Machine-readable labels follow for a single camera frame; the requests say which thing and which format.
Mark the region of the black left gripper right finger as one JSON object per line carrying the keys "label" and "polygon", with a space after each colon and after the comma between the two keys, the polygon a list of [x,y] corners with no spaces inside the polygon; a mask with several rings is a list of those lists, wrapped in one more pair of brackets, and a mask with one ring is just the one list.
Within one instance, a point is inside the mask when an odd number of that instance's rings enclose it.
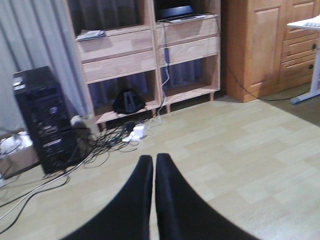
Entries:
{"label": "black left gripper right finger", "polygon": [[207,204],[168,153],[156,157],[155,207],[161,240],[254,240]]}

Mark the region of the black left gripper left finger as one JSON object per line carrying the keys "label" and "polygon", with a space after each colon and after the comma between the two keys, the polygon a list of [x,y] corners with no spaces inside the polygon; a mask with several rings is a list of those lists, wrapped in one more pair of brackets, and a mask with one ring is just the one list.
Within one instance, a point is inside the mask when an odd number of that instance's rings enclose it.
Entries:
{"label": "black left gripper left finger", "polygon": [[153,159],[139,157],[117,195],[97,215],[64,240],[149,240]]}

